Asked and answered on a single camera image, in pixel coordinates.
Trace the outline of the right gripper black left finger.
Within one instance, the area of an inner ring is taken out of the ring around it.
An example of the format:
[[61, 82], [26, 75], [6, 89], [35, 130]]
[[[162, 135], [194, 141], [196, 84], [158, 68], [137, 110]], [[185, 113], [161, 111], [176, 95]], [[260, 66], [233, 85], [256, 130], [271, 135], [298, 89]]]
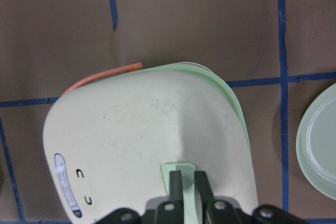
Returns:
[[180, 170], [174, 170], [169, 173], [169, 197], [179, 204], [183, 204], [183, 182]]

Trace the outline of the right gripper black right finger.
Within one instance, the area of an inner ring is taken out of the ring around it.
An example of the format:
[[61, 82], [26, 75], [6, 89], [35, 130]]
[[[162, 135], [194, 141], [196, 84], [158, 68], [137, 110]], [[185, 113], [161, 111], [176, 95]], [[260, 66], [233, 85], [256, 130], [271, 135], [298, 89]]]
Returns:
[[214, 199], [214, 194], [205, 171], [197, 170], [194, 172], [194, 195], [196, 206], [206, 206]]

